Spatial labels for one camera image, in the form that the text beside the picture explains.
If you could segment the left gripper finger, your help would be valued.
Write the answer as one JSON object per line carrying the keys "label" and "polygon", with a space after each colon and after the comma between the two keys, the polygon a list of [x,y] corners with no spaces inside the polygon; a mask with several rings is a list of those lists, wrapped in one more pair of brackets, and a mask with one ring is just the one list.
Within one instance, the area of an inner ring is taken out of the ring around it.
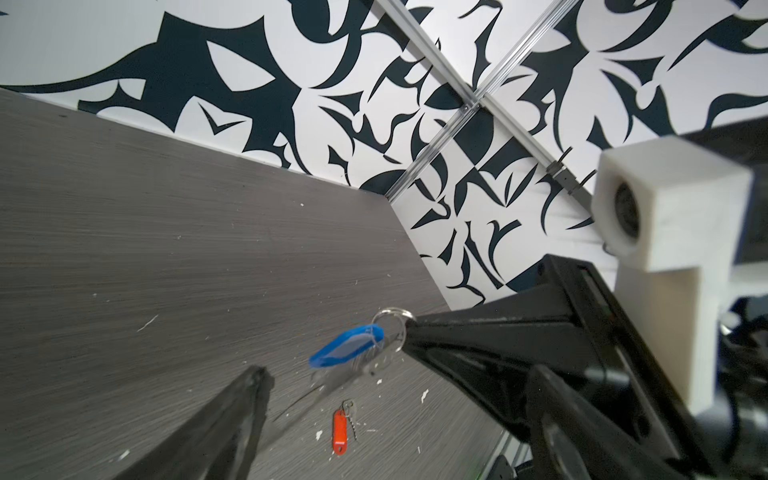
{"label": "left gripper finger", "polygon": [[119,479],[246,479],[274,379],[250,366]]}

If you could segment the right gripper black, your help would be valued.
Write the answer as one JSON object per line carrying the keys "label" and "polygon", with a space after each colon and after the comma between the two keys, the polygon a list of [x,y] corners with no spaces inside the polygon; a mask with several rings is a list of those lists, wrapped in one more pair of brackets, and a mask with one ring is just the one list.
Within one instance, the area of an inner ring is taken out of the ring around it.
{"label": "right gripper black", "polygon": [[717,476],[716,453],[592,264],[547,255],[538,281],[417,317],[404,352],[530,438],[539,479]]}

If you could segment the red capped key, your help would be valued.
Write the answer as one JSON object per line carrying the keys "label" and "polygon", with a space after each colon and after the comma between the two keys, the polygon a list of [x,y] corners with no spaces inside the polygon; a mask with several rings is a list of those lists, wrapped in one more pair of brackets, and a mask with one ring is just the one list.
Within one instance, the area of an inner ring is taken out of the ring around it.
{"label": "red capped key", "polygon": [[356,403],[352,399],[343,400],[333,413],[331,445],[333,453],[337,456],[347,452],[350,438],[357,440],[355,416]]}

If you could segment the blue capped key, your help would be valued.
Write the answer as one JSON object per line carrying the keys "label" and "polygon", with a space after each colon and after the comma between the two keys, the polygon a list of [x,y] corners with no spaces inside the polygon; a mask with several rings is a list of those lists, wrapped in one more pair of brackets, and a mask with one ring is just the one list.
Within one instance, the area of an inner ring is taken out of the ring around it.
{"label": "blue capped key", "polygon": [[331,368],[345,364],[384,341],[383,329],[374,324],[344,331],[308,360],[312,369]]}

